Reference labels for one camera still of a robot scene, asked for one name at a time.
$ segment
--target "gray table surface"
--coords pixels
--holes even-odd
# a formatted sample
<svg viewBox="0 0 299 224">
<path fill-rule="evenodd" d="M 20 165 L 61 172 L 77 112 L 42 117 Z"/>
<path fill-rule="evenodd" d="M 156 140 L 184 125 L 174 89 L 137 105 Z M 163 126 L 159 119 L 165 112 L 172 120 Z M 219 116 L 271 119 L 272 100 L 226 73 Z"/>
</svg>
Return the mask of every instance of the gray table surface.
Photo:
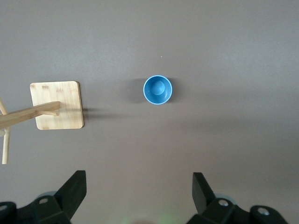
<svg viewBox="0 0 299 224">
<path fill-rule="evenodd" d="M 0 96 L 32 105 L 33 82 L 78 81 L 85 126 L 12 127 L 0 201 L 19 207 L 76 170 L 74 224 L 185 224 L 192 173 L 245 210 L 295 224 L 299 208 L 299 1 L 0 1 Z M 146 78 L 173 84 L 148 103 Z"/>
</svg>

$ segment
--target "blue bowl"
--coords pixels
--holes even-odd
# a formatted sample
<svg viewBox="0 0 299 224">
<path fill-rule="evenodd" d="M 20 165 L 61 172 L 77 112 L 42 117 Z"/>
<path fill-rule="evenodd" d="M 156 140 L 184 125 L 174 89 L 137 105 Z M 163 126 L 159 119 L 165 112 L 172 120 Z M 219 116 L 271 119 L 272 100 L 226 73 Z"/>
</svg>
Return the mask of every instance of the blue bowl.
<svg viewBox="0 0 299 224">
<path fill-rule="evenodd" d="M 172 85 L 166 77 L 155 75 L 146 80 L 143 93 L 150 103 L 155 105 L 164 104 L 172 95 Z"/>
</svg>

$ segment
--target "wooden stick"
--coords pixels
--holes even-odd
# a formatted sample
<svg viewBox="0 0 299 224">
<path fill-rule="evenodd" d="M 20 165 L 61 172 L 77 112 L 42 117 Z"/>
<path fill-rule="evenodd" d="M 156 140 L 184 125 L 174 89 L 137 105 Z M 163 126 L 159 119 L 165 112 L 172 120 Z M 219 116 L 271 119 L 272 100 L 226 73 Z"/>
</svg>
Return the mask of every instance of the wooden stick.
<svg viewBox="0 0 299 224">
<path fill-rule="evenodd" d="M 8 163 L 9 138 L 10 138 L 10 127 L 6 127 L 4 141 L 3 141 L 2 164 Z"/>
<path fill-rule="evenodd" d="M 0 98 L 0 111 L 1 111 L 2 114 L 8 114 L 1 98 Z"/>
<path fill-rule="evenodd" d="M 0 98 L 0 110 L 3 115 L 7 115 L 7 109 L 4 106 L 3 101 Z M 5 128 L 4 140 L 3 140 L 3 152 L 2 152 L 2 164 L 8 163 L 8 152 L 9 152 L 9 138 L 10 138 L 10 126 Z"/>
<path fill-rule="evenodd" d="M 53 116 L 58 116 L 59 112 L 55 112 L 55 111 L 37 111 L 38 114 L 40 115 L 53 115 Z"/>
<path fill-rule="evenodd" d="M 33 106 L 21 111 L 9 113 L 7 115 L 0 115 L 0 129 L 21 123 L 31 118 L 38 117 L 41 115 L 38 113 L 38 111 L 55 111 L 58 109 L 60 109 L 60 102 L 55 101 L 38 106 Z"/>
</svg>

